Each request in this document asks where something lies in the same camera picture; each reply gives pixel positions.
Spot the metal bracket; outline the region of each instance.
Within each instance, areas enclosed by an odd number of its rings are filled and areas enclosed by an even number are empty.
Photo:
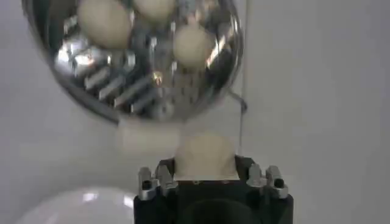
[[[166,165],[157,167],[156,176],[160,182],[161,193],[165,197],[168,196],[170,192],[176,191],[179,186],[178,182],[173,180]]]
[[[246,181],[251,187],[259,188],[262,193],[263,188],[267,185],[267,180],[261,174],[260,166],[256,163],[253,163],[249,168],[249,179]]]
[[[282,178],[277,166],[269,166],[266,171],[267,185],[272,188],[274,198],[286,198],[288,196],[288,186]]]
[[[148,167],[142,167],[138,172],[139,198],[148,201],[156,196],[157,180],[152,178],[152,172]]]

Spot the egg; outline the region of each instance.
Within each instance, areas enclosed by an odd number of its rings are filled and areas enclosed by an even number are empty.
[[[201,26],[181,27],[174,36],[173,53],[176,60],[188,69],[202,69],[215,46],[212,36]]]
[[[176,7],[176,0],[134,0],[133,3],[145,18],[159,23],[165,22]]]
[[[236,180],[235,152],[227,138],[213,132],[188,138],[175,154],[176,180]]]
[[[82,0],[77,17],[82,33],[94,44],[109,49],[128,46],[132,19],[118,0]]]

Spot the white wall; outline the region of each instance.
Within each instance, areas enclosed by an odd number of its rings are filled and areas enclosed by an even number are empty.
[[[250,0],[243,151],[296,223],[388,223],[390,1]]]

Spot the white background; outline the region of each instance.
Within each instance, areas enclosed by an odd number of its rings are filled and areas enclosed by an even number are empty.
[[[238,1],[248,4],[242,151],[280,166],[296,223],[388,222],[390,2]],[[161,155],[122,155],[115,127],[75,104],[35,49],[19,0],[0,2],[0,223],[61,191],[135,189]],[[231,99],[190,122],[239,144]]]

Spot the shiny metal bowl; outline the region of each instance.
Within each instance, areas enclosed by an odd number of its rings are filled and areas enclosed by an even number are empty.
[[[78,0],[23,0],[23,7],[58,82],[86,108],[118,122],[120,116],[181,121],[210,107],[232,85],[243,54],[233,0],[177,0],[164,24],[132,12],[128,49],[94,46],[80,31]],[[196,21],[215,37],[205,68],[181,67],[172,54],[175,31]]]

